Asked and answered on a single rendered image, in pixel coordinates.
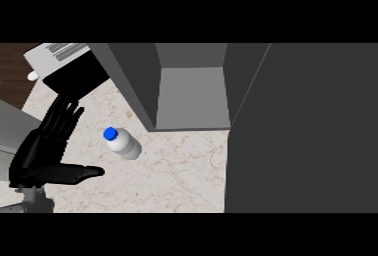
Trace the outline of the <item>dark grey cabinet door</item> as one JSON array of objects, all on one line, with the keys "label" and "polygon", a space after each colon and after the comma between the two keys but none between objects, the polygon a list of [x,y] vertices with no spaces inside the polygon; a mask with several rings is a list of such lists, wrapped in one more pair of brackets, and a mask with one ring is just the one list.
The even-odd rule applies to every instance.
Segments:
[{"label": "dark grey cabinet door", "polygon": [[272,45],[229,133],[230,212],[378,212],[378,44]]}]

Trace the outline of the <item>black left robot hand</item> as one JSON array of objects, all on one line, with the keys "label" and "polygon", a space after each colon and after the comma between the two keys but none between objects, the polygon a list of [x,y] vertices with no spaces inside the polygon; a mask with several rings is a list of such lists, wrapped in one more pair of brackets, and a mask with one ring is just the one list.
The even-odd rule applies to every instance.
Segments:
[{"label": "black left robot hand", "polygon": [[84,108],[68,97],[58,96],[40,126],[29,132],[9,167],[12,188],[40,188],[46,184],[77,185],[102,176],[97,166],[63,164],[62,157]]}]

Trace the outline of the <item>white blue-capped water bottle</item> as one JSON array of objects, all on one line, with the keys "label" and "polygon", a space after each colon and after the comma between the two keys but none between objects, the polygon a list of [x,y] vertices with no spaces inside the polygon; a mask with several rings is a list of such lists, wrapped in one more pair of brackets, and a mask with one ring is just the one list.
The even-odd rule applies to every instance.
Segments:
[{"label": "white blue-capped water bottle", "polygon": [[108,127],[103,131],[108,148],[127,160],[136,160],[142,153],[142,145],[128,131],[122,128]]}]

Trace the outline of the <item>grey open cabinet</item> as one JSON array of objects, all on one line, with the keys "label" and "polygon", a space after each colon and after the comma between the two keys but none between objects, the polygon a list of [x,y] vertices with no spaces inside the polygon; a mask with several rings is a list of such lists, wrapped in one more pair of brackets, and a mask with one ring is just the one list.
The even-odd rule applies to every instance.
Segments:
[{"label": "grey open cabinet", "polygon": [[232,127],[267,43],[91,43],[89,47],[148,131]]}]

